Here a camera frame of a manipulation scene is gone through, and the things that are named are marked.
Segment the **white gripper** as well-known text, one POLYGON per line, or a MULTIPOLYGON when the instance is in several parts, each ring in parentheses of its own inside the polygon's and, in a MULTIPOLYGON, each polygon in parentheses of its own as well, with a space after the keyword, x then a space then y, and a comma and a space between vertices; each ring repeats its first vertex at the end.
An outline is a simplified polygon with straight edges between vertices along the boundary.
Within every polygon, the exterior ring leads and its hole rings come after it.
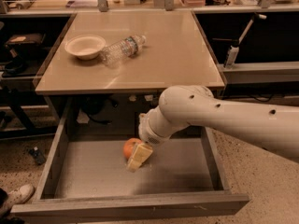
POLYGON ((151 129, 149 117, 145 113, 139 115, 138 135, 144 143, 134 146, 126 166, 126 169, 133 173, 150 157, 152 147, 160 146, 169 140, 169 136, 161 137, 151 129))

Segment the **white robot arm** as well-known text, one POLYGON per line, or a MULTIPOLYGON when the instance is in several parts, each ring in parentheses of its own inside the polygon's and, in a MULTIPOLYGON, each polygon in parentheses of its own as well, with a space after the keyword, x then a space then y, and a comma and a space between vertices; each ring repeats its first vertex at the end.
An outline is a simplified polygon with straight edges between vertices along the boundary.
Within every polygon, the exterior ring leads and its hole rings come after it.
POLYGON ((205 86, 172 86, 158 105, 139 115, 136 145, 127 169, 136 171, 153 148, 189 126, 218 130, 291 161, 299 160, 299 108, 216 99, 205 86))

